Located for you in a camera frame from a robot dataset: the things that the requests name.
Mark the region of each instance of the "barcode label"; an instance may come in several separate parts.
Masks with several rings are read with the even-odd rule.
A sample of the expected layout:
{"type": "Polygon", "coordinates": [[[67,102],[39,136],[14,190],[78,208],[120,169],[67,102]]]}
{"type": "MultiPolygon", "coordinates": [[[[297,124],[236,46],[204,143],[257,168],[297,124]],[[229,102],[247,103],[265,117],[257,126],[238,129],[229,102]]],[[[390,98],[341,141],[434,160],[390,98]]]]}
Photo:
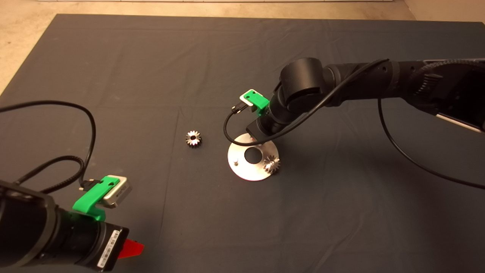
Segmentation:
{"type": "Polygon", "coordinates": [[[116,240],[118,239],[118,236],[120,235],[119,230],[113,230],[113,233],[111,233],[110,240],[106,244],[106,247],[104,248],[103,255],[101,255],[101,258],[97,262],[97,266],[100,268],[104,268],[106,265],[106,262],[108,261],[108,258],[110,257],[111,251],[113,250],[113,246],[116,243],[116,240]]]}

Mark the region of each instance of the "gear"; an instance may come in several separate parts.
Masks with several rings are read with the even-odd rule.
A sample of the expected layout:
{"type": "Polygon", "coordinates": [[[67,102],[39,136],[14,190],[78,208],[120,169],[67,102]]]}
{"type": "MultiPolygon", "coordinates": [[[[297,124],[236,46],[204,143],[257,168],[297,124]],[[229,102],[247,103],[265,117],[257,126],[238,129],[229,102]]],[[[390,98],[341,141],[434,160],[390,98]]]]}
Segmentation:
{"type": "Polygon", "coordinates": [[[197,132],[197,131],[190,131],[185,136],[185,142],[191,148],[195,148],[195,147],[198,147],[202,143],[202,137],[200,136],[200,133],[199,132],[197,132]]]}
{"type": "Polygon", "coordinates": [[[279,169],[279,157],[269,155],[263,162],[264,170],[267,173],[273,174],[279,169]]]}

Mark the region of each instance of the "gear hole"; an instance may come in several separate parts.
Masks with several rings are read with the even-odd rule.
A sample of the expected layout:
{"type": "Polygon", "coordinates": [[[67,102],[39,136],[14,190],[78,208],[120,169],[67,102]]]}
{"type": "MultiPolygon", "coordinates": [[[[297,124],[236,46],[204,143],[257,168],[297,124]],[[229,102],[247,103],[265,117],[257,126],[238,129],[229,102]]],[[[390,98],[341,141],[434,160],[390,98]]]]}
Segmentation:
{"type": "Polygon", "coordinates": [[[249,147],[244,152],[244,158],[251,164],[257,164],[263,159],[263,152],[256,147],[249,147]]]}

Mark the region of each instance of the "metal plate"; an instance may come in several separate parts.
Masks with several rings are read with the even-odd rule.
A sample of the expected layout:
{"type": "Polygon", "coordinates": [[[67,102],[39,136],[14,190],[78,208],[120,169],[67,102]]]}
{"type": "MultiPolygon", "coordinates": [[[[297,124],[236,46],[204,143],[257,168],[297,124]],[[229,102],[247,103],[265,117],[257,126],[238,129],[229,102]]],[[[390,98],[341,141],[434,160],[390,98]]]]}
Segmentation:
{"type": "MultiPolygon", "coordinates": [[[[235,140],[243,143],[255,141],[249,134],[240,135],[235,140]]],[[[227,161],[232,171],[240,178],[249,181],[260,181],[271,175],[264,170],[263,166],[264,158],[269,155],[279,157],[278,149],[272,141],[256,146],[239,146],[232,143],[227,152],[227,161]],[[251,147],[255,147],[262,153],[261,161],[256,164],[249,163],[244,157],[246,150],[251,147]]]]}

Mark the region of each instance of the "dark tablecloth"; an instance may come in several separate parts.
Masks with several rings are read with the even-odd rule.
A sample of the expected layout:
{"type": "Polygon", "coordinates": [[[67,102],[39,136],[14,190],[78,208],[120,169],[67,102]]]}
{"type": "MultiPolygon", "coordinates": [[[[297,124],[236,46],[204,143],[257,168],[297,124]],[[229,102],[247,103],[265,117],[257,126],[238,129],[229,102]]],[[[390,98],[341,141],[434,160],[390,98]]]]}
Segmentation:
{"type": "MultiPolygon", "coordinates": [[[[482,23],[58,15],[0,97],[82,104],[98,137],[87,177],[134,189],[107,221],[146,245],[122,272],[484,272],[485,192],[416,168],[387,141],[376,101],[325,108],[275,141],[281,172],[260,182],[227,165],[222,122],[250,88],[270,94],[300,57],[485,57],[482,23]],[[202,133],[200,149],[184,142],[202,133]]],[[[235,137],[254,115],[231,120],[235,137]]],[[[389,129],[421,163],[484,183],[485,138],[384,101],[389,129]]],[[[0,116],[0,178],[55,156],[84,157],[89,123],[42,106],[0,116]]],[[[76,166],[26,183],[45,188],[76,166]]],[[[82,192],[53,194],[70,208],[82,192]]],[[[2,272],[88,272],[68,266],[2,272]]]]}

